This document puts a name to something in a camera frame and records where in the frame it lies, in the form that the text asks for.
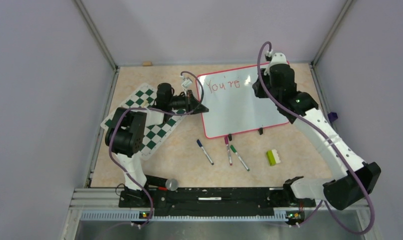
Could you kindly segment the pink-framed whiteboard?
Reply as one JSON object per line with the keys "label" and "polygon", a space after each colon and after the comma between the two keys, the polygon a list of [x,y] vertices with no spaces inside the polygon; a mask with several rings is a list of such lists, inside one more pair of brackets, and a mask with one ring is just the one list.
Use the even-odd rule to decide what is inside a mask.
{"label": "pink-framed whiteboard", "polygon": [[289,122],[268,97],[255,96],[252,85],[257,78],[255,65],[198,76],[197,96],[203,97],[202,104],[209,110],[201,115],[204,134],[208,139]]}

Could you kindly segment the black microphone silver head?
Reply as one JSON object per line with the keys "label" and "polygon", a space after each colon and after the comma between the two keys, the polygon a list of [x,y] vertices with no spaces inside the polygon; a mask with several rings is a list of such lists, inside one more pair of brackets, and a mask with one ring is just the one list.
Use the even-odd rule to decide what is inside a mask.
{"label": "black microphone silver head", "polygon": [[174,178],[162,178],[153,175],[145,175],[146,182],[149,185],[157,186],[168,191],[176,191],[179,188],[179,183]]}

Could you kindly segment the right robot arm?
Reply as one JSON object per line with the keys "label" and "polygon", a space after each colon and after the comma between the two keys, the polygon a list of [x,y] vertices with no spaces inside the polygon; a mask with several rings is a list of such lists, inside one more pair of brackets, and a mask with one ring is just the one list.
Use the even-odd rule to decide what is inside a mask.
{"label": "right robot arm", "polygon": [[365,199],[373,211],[370,194],[381,174],[379,165],[367,163],[350,149],[328,123],[314,98],[297,89],[295,72],[289,64],[256,68],[258,78],[252,86],[255,96],[272,100],[278,112],[316,148],[332,174],[331,178],[297,176],[287,180],[283,201],[296,206],[303,199],[322,200],[341,211]]}

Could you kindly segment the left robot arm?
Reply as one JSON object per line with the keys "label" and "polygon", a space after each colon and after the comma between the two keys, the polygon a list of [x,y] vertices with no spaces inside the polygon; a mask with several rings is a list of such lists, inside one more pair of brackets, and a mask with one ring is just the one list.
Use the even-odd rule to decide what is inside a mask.
{"label": "left robot arm", "polygon": [[119,107],[116,109],[112,125],[105,135],[105,143],[111,160],[123,171],[125,188],[132,191],[130,199],[138,207],[150,200],[146,189],[147,177],[143,173],[140,152],[144,131],[147,127],[165,125],[172,116],[187,116],[207,113],[209,109],[197,100],[191,90],[185,89],[179,95],[169,83],[157,87],[152,107]]}

